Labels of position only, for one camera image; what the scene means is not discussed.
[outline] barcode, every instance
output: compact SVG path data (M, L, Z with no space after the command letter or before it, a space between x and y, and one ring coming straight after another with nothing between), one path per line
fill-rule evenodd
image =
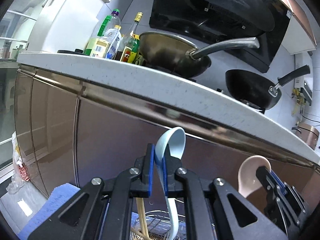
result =
M100 52L102 50L102 47L100 47L100 46L97 46L96 48L95 48L95 51L97 51L97 52Z

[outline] pan handle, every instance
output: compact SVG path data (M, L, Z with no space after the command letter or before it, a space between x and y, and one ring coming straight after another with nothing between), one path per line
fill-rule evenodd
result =
M258 38L250 37L250 38L239 38L239 39L231 39L226 41L217 42L215 44L211 44L202 49L198 49L196 51L190 52L190 56L192 59L197 60L203 56L207 56L208 54L225 50L225 49L241 49L241 48L254 48L258 49L260 47Z
M296 70L290 72L289 74L285 75L282 78L278 78L278 83L280 86L284 86L285 84L289 83L291 80L301 77L303 75L310 74L310 67L309 65L304 65Z

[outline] black frying pan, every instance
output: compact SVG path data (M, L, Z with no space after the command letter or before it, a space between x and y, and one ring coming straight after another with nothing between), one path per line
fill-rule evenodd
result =
M278 83L274 84L256 73L241 69L231 69L226 72L226 82L228 91L233 98L268 110L279 101L281 91L278 88L280 86L284 86L291 80L309 73L310 68L305 65L282 78L278 78ZM269 93L270 88L272 88L271 91L274 92L274 95Z

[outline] black cable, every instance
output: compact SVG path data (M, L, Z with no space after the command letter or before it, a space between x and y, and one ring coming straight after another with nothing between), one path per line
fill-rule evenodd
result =
M303 115L302 115L302 117L303 117L303 118L305 118L305 119L308 119L308 120L310 120L310 121L313 121L313 122L318 122L318 123L320 123L319 121L315 121L315 120L309 119L309 118L307 118L307 117L305 117L305 116L303 116Z

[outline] yellow bottle cap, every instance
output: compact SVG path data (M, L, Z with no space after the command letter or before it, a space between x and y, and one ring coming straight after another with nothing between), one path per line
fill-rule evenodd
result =
M142 14L143 14L142 12L138 12L134 20L139 22L142 17Z

